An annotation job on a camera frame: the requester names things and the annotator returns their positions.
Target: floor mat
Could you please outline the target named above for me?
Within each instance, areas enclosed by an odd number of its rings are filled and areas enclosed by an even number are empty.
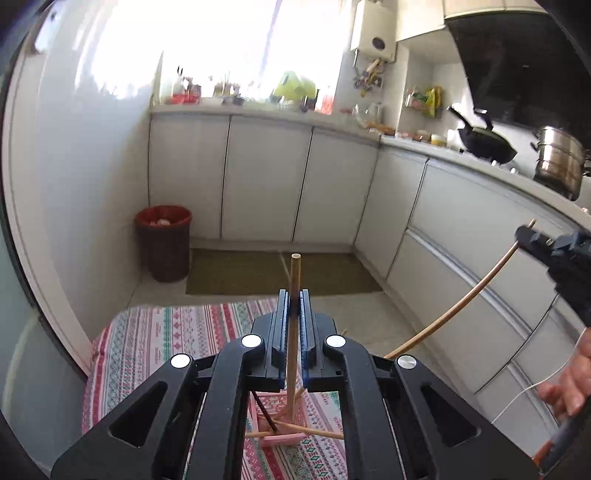
[[[288,288],[290,254],[194,249],[188,295],[264,295]],[[316,296],[381,291],[353,254],[303,254],[301,286]]]

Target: pot handle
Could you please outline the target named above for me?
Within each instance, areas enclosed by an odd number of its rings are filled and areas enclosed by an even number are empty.
[[[486,122],[487,130],[492,130],[492,121],[491,117],[488,116],[488,110],[481,110],[480,108],[475,108],[474,113]]]
[[[466,131],[469,131],[469,132],[472,131],[472,126],[470,125],[470,123],[468,123],[468,120],[466,120],[464,118],[464,116],[460,112],[458,112],[454,107],[452,107],[450,105],[449,107],[447,107],[447,111],[450,112],[450,113],[452,113],[456,117],[458,117],[462,122],[464,122],[464,125],[465,125],[464,129]]]

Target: trash can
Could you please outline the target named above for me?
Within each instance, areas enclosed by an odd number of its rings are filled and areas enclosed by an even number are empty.
[[[141,260],[159,282],[189,274],[189,226],[193,216],[184,207],[149,207],[135,216]]]

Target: white water heater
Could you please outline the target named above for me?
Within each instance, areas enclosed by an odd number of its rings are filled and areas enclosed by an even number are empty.
[[[396,56],[396,14],[380,3],[361,0],[357,4],[351,50],[372,58],[394,61]]]

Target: round silver bolt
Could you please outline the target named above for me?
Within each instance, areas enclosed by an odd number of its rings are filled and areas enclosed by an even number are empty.
[[[170,363],[174,368],[185,368],[191,363],[191,357],[186,353],[179,353],[170,359]]]
[[[332,348],[340,348],[346,343],[347,340],[345,340],[345,337],[341,337],[340,335],[331,335],[326,338],[326,344]]]
[[[242,344],[247,348],[254,348],[256,346],[259,346],[261,342],[262,338],[258,335],[254,335],[253,333],[242,337]]]
[[[410,355],[403,355],[398,359],[398,365],[406,370],[412,370],[417,366],[417,359]]]

